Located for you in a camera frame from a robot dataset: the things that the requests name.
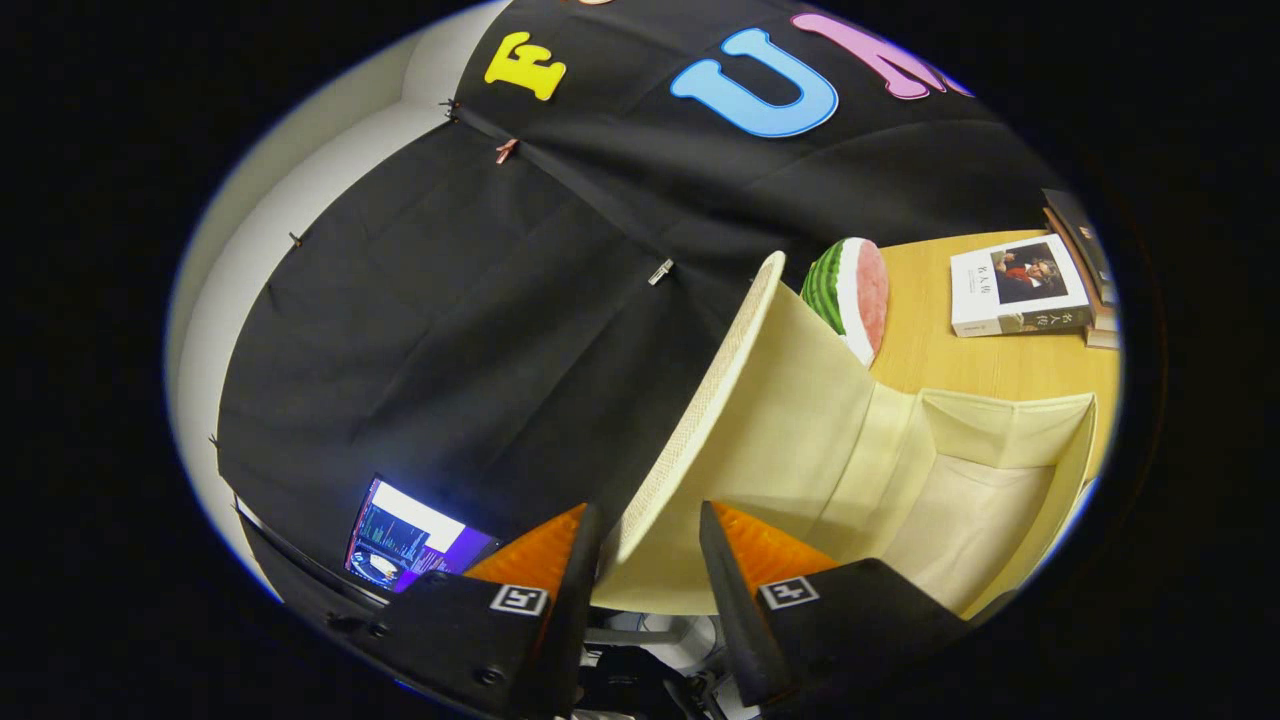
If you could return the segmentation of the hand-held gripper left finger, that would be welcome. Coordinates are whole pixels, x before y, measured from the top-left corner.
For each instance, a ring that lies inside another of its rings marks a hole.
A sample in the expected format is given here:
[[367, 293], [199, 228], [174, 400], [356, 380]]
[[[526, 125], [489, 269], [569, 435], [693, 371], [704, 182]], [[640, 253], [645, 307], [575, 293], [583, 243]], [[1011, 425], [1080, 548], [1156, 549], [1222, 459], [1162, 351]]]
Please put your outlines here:
[[600, 548], [600, 511], [580, 503], [463, 574], [420, 577], [346, 643], [467, 717], [567, 719]]

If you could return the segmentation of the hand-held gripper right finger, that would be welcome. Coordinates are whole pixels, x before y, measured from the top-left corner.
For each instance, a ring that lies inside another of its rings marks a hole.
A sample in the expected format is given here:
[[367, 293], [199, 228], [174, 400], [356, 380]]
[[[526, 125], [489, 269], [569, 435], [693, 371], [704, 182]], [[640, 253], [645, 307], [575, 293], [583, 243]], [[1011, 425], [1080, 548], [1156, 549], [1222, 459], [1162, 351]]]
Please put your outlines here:
[[749, 706], [867, 707], [972, 628], [888, 564], [836, 562], [723, 502], [701, 505], [699, 542]]

